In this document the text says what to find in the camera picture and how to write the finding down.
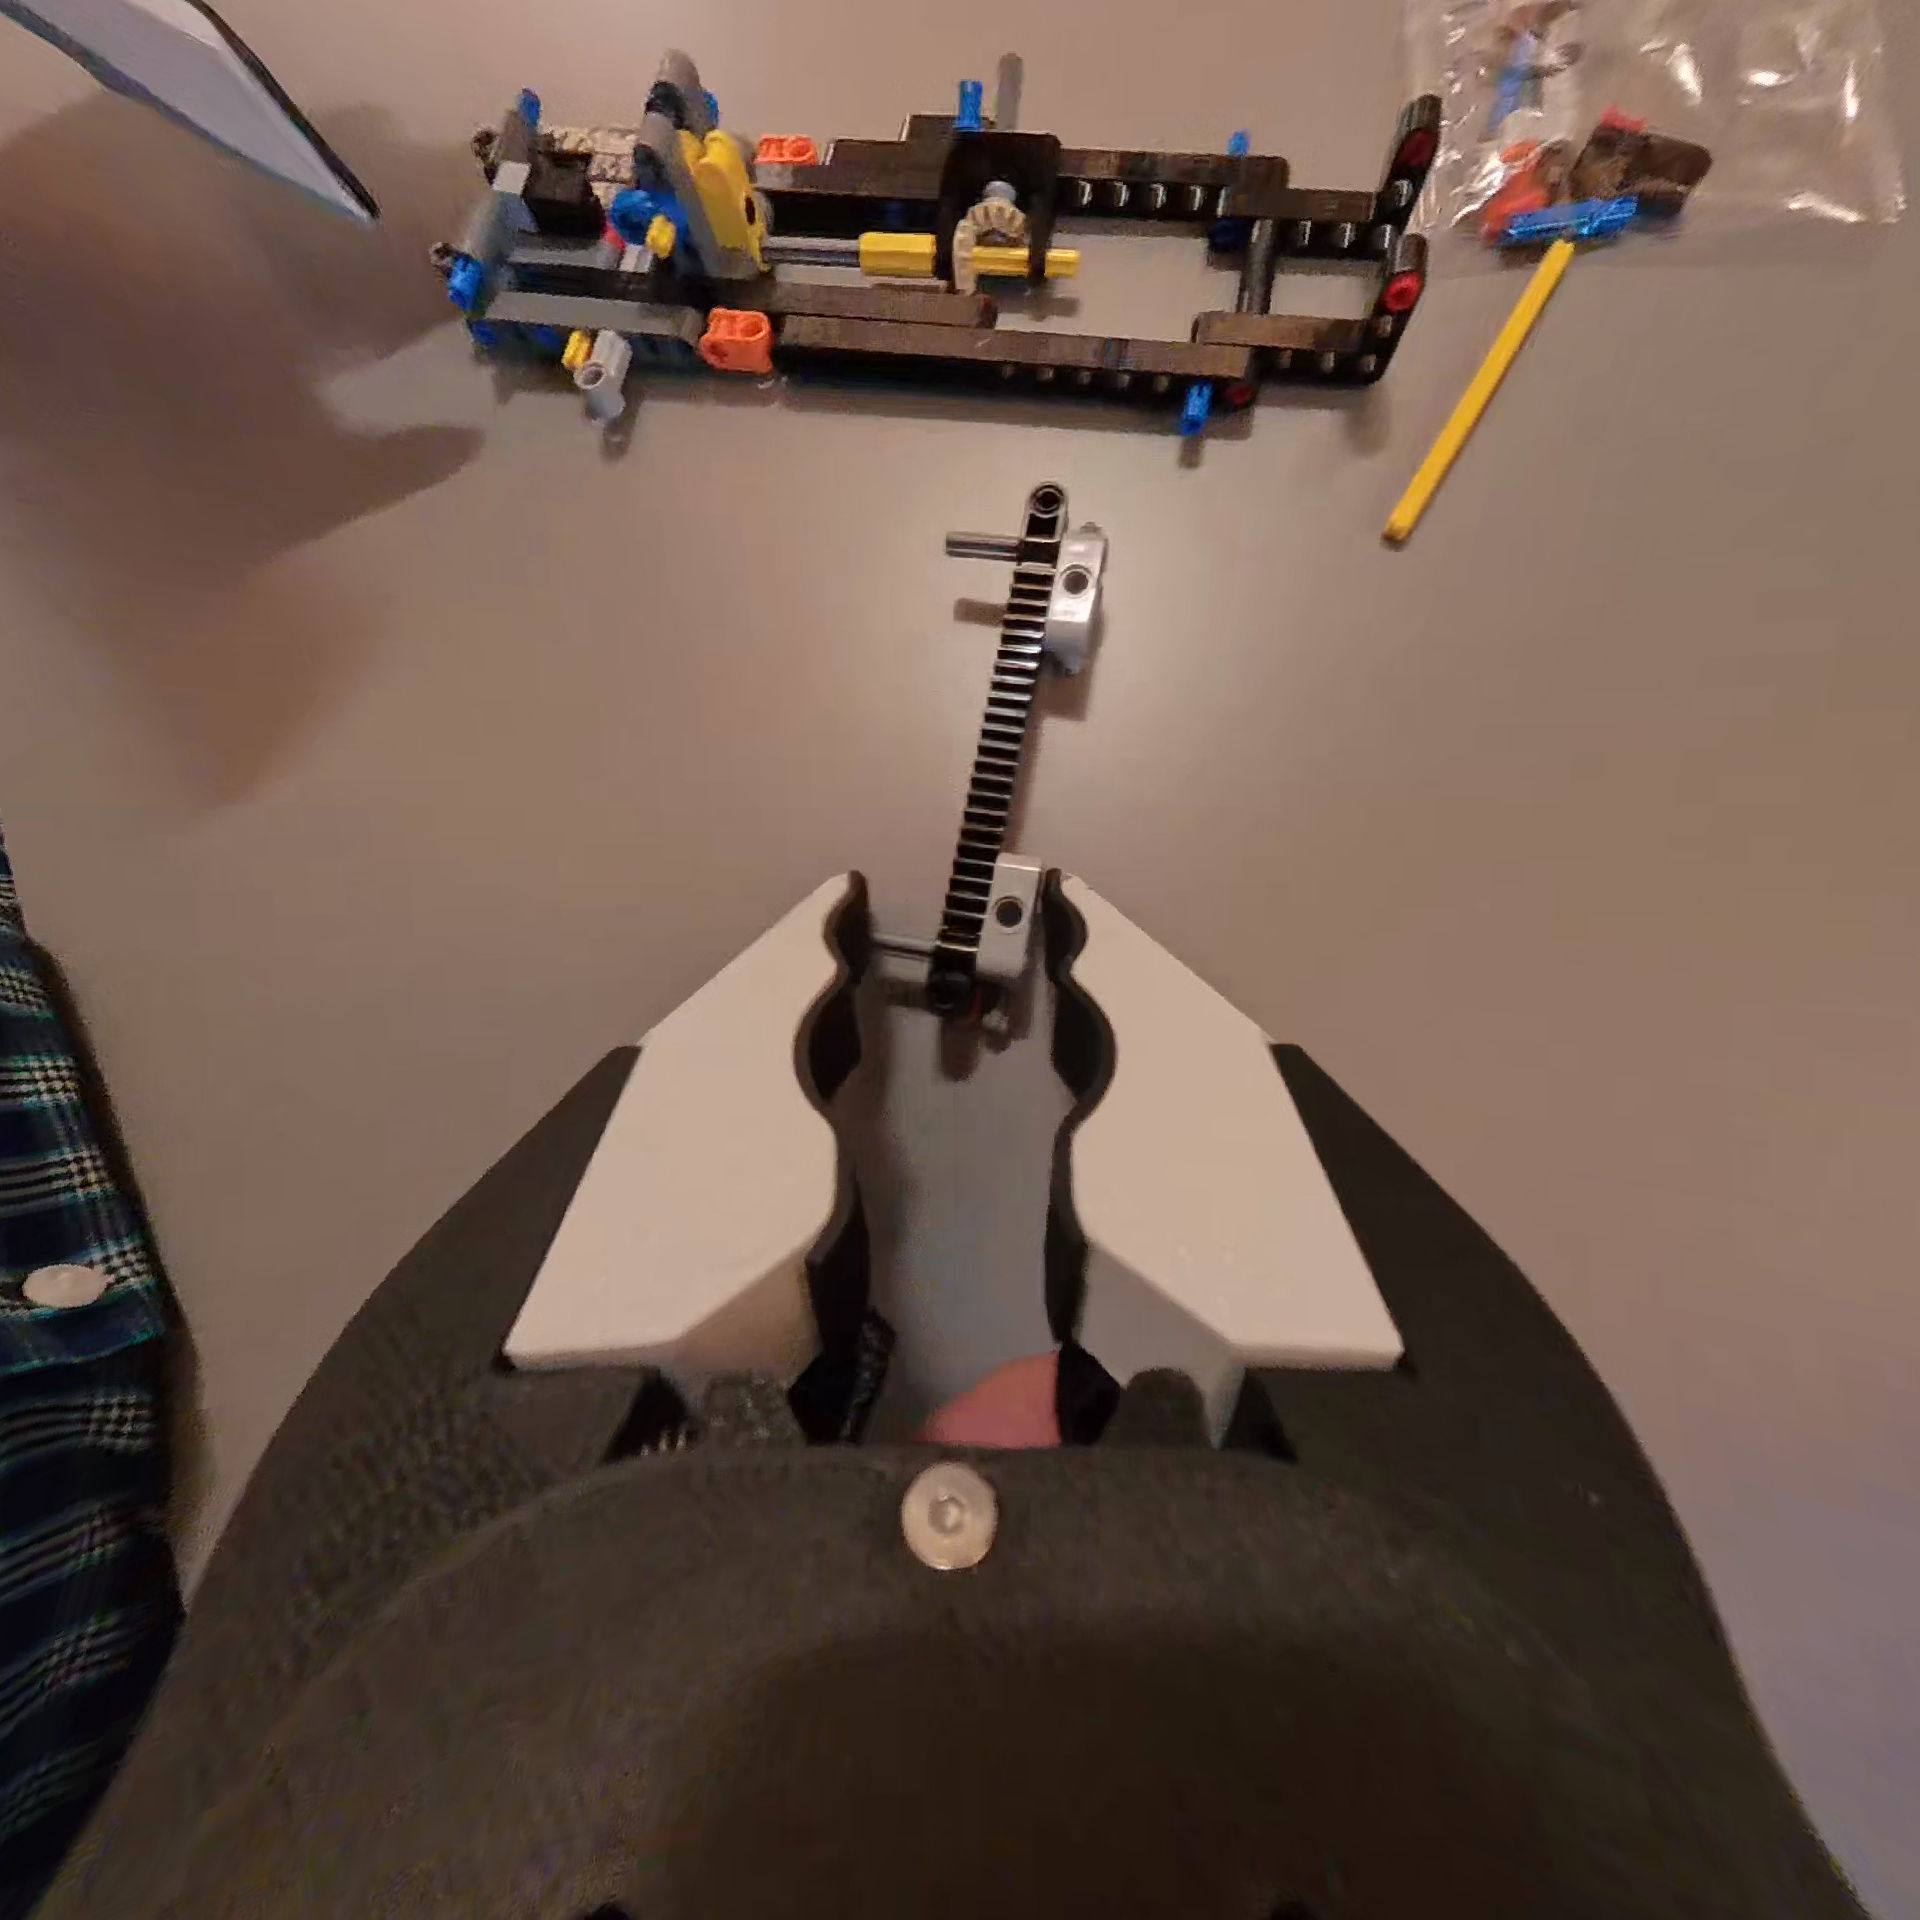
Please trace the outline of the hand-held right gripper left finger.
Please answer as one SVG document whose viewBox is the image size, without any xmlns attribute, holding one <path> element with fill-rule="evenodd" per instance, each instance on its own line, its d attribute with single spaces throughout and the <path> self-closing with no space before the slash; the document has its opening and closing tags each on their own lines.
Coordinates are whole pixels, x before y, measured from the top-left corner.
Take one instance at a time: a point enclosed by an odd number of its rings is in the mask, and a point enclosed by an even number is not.
<svg viewBox="0 0 1920 1920">
<path fill-rule="evenodd" d="M 827 1108 L 866 935 L 865 877 L 829 875 L 641 1037 L 504 1340 L 515 1371 L 649 1368 L 696 1400 L 826 1356 L 815 1276 L 855 1200 Z"/>
</svg>

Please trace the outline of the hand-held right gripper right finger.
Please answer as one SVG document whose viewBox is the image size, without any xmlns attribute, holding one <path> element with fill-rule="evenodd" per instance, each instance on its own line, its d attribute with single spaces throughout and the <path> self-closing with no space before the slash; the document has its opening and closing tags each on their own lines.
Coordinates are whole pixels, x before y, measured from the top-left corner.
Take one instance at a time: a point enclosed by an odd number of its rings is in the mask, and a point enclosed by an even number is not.
<svg viewBox="0 0 1920 1920">
<path fill-rule="evenodd" d="M 1389 1371 L 1402 1333 L 1275 1043 L 1083 880 L 1043 886 L 1047 1328 L 1093 1400 L 1175 1373 L 1227 1441 L 1260 1371 Z"/>
</svg>

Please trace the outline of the black lego gear rack assembly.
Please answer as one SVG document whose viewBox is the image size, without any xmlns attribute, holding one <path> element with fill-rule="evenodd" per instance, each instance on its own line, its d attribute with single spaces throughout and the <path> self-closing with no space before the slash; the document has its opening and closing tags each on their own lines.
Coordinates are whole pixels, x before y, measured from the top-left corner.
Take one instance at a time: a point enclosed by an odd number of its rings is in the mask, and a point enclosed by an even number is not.
<svg viewBox="0 0 1920 1920">
<path fill-rule="evenodd" d="M 917 974 L 946 1029 L 1009 1039 L 1023 1024 L 1041 959 L 1045 865 L 1018 847 L 1025 773 L 1053 681 L 1079 681 L 1106 627 L 1112 536 L 1076 518 L 1064 481 L 1025 495 L 1010 534 L 948 532 L 951 560 L 1005 573 L 992 613 L 994 654 L 967 768 L 939 918 L 923 939 L 876 947 Z"/>
</svg>

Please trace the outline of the black lego chassis assembly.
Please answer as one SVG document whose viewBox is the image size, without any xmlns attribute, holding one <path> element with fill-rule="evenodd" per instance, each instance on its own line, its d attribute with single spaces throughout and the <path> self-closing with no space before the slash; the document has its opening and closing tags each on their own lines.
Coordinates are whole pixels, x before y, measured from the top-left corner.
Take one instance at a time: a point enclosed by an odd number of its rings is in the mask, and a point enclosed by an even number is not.
<svg viewBox="0 0 1920 1920">
<path fill-rule="evenodd" d="M 1444 129 L 1405 102 L 1369 189 L 1306 189 L 1234 134 L 1226 151 L 1075 149 L 994 97 L 893 136 L 743 136 L 697 64 L 664 57 L 633 127 L 565 127 L 536 91 L 474 134 L 483 189 L 429 249 L 480 353 L 559 368 L 618 420 L 639 369 L 839 376 L 1043 393 L 1168 413 L 1196 438 L 1279 385 L 1360 391 L 1425 297 L 1412 213 Z M 1016 325 L 1083 264 L 1067 224 L 1177 229 L 1232 275 L 1221 305 L 1151 337 Z"/>
</svg>

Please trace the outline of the long yellow lego axle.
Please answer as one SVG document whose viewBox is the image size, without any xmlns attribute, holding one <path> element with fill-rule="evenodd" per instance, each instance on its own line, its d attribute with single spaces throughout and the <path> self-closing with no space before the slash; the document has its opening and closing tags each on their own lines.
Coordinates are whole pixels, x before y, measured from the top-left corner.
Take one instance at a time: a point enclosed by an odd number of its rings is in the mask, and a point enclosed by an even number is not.
<svg viewBox="0 0 1920 1920">
<path fill-rule="evenodd" d="M 1500 395 L 1503 383 L 1520 360 L 1576 256 L 1578 243 L 1571 237 L 1554 240 L 1548 247 L 1537 272 L 1530 277 L 1528 288 L 1496 335 L 1489 353 L 1483 353 L 1467 389 L 1458 395 L 1450 417 L 1441 427 L 1420 469 L 1411 476 L 1408 487 L 1388 516 L 1380 532 L 1384 544 L 1404 545 L 1416 534 L 1463 449 L 1472 443 L 1472 436 Z"/>
</svg>

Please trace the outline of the blue lego piece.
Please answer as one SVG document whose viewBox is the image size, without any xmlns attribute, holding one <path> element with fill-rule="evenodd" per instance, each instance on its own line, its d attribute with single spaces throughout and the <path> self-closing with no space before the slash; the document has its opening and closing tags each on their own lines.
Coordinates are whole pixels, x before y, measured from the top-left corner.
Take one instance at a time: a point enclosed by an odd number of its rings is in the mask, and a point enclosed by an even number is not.
<svg viewBox="0 0 1920 1920">
<path fill-rule="evenodd" d="M 1642 216 L 1642 196 L 1552 201 L 1515 211 L 1498 233 L 1500 249 L 1599 245 L 1625 233 Z"/>
</svg>

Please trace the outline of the red lego piece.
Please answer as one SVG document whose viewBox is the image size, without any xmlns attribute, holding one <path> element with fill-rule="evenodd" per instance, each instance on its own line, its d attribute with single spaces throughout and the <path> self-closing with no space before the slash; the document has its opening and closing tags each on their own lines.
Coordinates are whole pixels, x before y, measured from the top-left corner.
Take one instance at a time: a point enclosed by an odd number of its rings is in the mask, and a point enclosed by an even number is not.
<svg viewBox="0 0 1920 1920">
<path fill-rule="evenodd" d="M 1496 192 L 1480 208 L 1480 240 L 1507 247 L 1515 219 L 1546 211 L 1567 196 L 1571 147 L 1564 136 L 1524 136 L 1500 151 Z"/>
</svg>

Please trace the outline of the dark brown lego piece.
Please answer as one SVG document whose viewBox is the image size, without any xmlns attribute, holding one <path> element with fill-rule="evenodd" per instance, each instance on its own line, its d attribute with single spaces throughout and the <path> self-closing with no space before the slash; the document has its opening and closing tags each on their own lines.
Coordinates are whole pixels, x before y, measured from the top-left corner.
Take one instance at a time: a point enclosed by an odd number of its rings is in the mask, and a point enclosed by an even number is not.
<svg viewBox="0 0 1920 1920">
<path fill-rule="evenodd" d="M 1642 123 L 1602 119 L 1568 169 L 1573 201 L 1639 201 L 1645 219 L 1676 219 L 1713 169 L 1713 151 Z"/>
</svg>

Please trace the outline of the person's right hand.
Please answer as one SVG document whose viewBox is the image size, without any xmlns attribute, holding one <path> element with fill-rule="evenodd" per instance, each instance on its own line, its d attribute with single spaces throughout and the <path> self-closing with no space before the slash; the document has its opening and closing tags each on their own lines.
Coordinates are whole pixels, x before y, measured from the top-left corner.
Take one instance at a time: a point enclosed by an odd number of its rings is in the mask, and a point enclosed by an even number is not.
<svg viewBox="0 0 1920 1920">
<path fill-rule="evenodd" d="M 937 1449 L 1057 1449 L 1064 1441 L 1059 1379 L 1059 1348 L 1009 1359 L 937 1406 L 921 1424 L 920 1441 Z"/>
</svg>

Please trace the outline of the plaid shirt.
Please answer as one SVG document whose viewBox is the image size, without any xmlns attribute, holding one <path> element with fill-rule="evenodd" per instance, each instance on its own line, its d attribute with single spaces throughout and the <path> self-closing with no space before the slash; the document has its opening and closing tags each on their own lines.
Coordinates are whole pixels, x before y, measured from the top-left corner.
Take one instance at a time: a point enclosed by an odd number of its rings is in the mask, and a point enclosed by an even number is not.
<svg viewBox="0 0 1920 1920">
<path fill-rule="evenodd" d="M 33 1915 L 184 1619 L 171 1293 L 3 863 L 3 1915 Z"/>
</svg>

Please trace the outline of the clear plastic bag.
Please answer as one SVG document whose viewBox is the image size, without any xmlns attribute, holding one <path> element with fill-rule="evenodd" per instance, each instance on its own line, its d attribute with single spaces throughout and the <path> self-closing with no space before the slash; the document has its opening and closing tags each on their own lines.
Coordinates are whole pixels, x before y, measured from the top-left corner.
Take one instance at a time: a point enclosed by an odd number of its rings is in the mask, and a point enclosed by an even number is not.
<svg viewBox="0 0 1920 1920">
<path fill-rule="evenodd" d="M 1500 151 L 1600 121 L 1707 147 L 1713 169 L 1676 219 L 1578 253 L 1705 256 L 1752 245 L 1864 243 L 1909 211 L 1891 97 L 1885 4 L 1420 1 L 1404 53 L 1442 123 L 1417 221 L 1460 264 L 1519 267 L 1548 247 L 1480 237 Z"/>
</svg>

